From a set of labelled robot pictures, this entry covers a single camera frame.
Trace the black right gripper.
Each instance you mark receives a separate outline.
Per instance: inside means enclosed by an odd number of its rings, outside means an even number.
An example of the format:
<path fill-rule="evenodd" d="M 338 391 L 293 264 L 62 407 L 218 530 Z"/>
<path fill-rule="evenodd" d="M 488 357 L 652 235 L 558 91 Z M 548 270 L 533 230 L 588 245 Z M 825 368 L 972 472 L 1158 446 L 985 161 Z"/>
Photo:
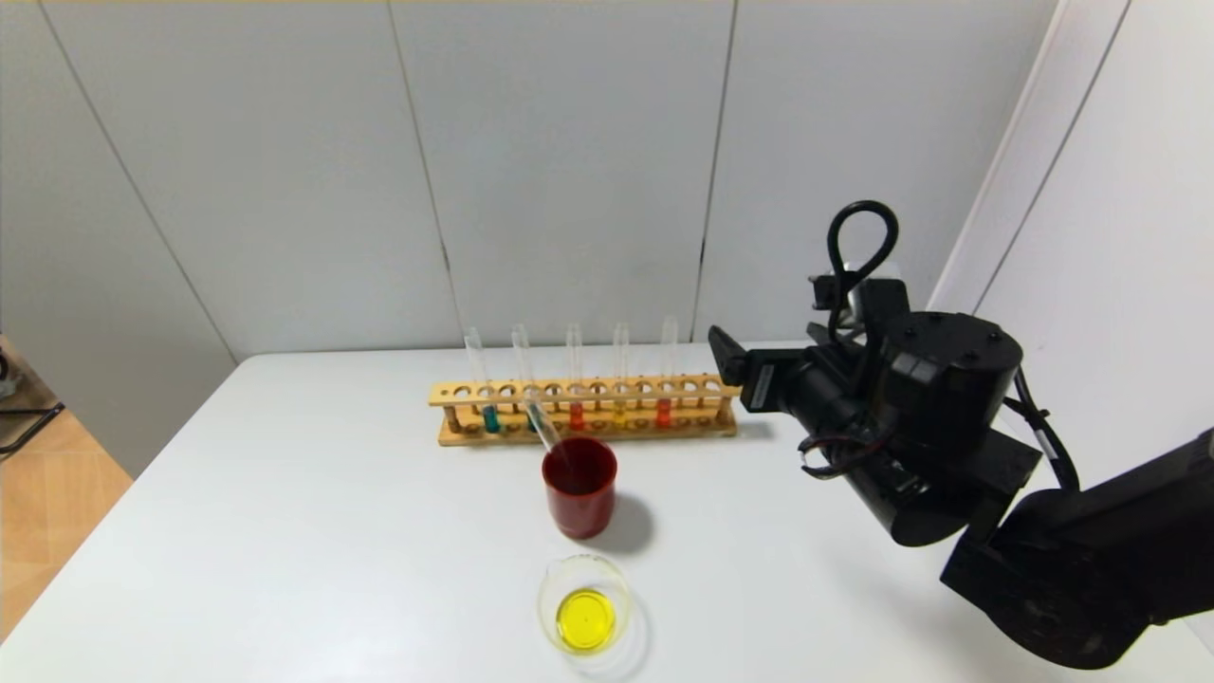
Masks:
<path fill-rule="evenodd" d="M 708 329 L 711 358 L 727 386 L 742 386 L 751 414 L 785 414 L 806 431 L 849 431 L 861 415 L 846 379 L 816 347 L 745 351 L 728 332 Z"/>

